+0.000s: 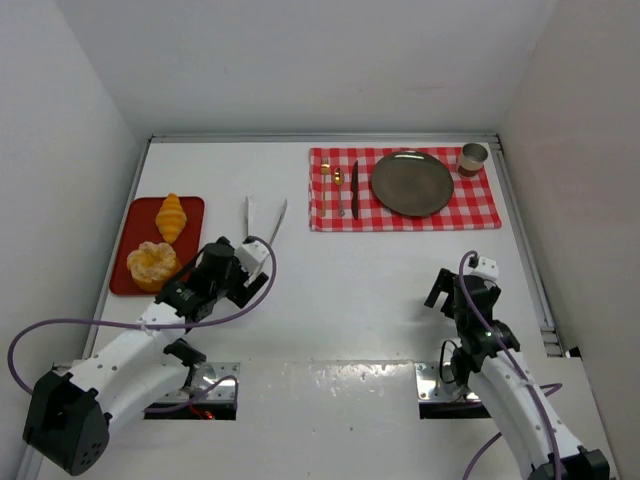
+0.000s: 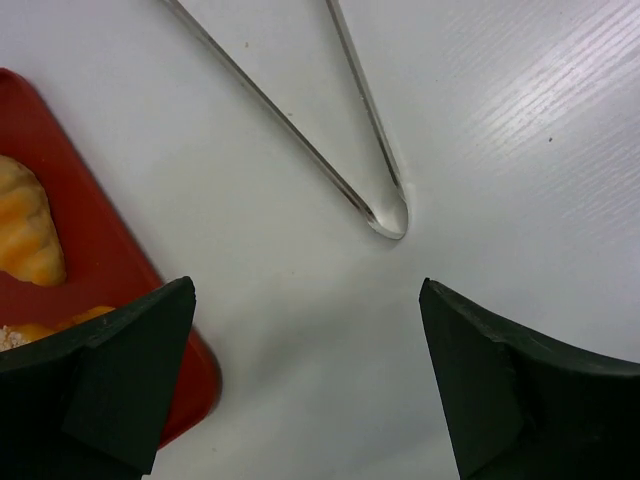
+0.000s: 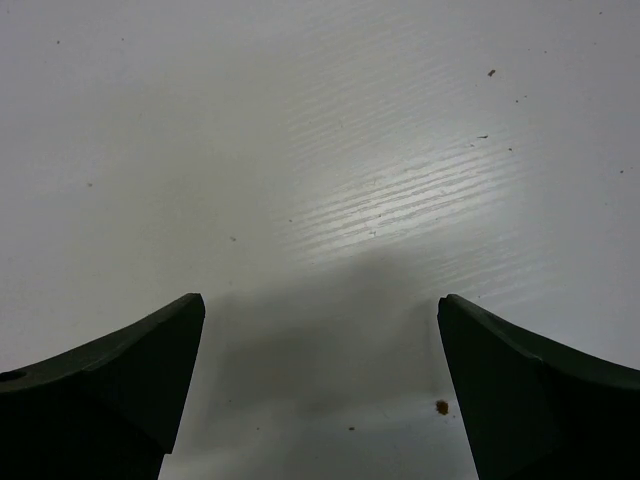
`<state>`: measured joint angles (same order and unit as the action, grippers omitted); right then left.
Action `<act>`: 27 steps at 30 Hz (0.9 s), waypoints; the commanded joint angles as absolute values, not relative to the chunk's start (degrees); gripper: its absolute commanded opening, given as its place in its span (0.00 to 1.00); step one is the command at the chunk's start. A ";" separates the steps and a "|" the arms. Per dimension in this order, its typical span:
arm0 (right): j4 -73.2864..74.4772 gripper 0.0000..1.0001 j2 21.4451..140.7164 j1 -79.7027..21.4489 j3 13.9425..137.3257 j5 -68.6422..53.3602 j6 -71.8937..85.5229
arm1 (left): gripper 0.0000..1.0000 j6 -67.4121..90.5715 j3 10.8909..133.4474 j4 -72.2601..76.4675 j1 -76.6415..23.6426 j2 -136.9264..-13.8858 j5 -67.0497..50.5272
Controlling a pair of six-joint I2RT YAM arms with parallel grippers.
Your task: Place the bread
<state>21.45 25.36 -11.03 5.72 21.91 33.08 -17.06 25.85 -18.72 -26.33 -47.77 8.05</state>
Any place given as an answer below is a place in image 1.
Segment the orange croissant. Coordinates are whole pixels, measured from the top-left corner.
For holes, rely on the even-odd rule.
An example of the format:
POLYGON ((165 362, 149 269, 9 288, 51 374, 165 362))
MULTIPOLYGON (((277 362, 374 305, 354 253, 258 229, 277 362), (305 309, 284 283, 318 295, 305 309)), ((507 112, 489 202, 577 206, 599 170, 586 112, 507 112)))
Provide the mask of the orange croissant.
POLYGON ((186 213, 181 205, 179 197, 170 193, 161 204, 155 217, 155 225, 163 240, 173 244, 187 223, 186 213))

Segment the metal tongs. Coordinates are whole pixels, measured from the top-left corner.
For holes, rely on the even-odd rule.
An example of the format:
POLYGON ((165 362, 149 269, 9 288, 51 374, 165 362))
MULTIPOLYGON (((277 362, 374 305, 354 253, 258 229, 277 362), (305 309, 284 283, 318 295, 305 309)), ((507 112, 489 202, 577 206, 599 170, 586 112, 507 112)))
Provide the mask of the metal tongs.
POLYGON ((287 210, 287 199, 284 199, 278 208, 275 208, 275 205, 262 206, 253 195, 247 195, 243 206, 245 236, 260 236, 273 247, 284 223, 287 210))

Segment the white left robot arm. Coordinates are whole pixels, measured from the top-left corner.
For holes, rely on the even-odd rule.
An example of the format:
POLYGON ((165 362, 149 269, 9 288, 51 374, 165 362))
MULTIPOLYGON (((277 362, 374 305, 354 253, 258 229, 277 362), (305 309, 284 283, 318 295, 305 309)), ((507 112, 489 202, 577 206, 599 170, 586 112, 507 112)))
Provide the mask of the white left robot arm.
POLYGON ((206 357, 184 337, 212 325, 227 299, 241 313, 262 302, 275 276, 262 272, 275 255, 258 237, 238 247, 221 237, 206 244, 121 334, 66 373, 49 371, 34 385, 22 438, 71 476, 91 468, 110 437, 189 383, 206 357))

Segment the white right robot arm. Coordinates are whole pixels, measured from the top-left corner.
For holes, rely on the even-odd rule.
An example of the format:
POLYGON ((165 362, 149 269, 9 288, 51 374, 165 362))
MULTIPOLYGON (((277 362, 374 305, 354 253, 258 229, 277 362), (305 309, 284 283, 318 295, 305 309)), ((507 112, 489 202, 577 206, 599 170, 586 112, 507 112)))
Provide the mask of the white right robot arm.
POLYGON ((444 378, 480 400, 514 456, 523 479, 608 479, 599 449, 571 433, 533 379, 511 329, 493 317, 501 289, 475 269, 460 276, 442 268, 425 305, 445 296, 441 312, 455 322, 459 341, 444 378))

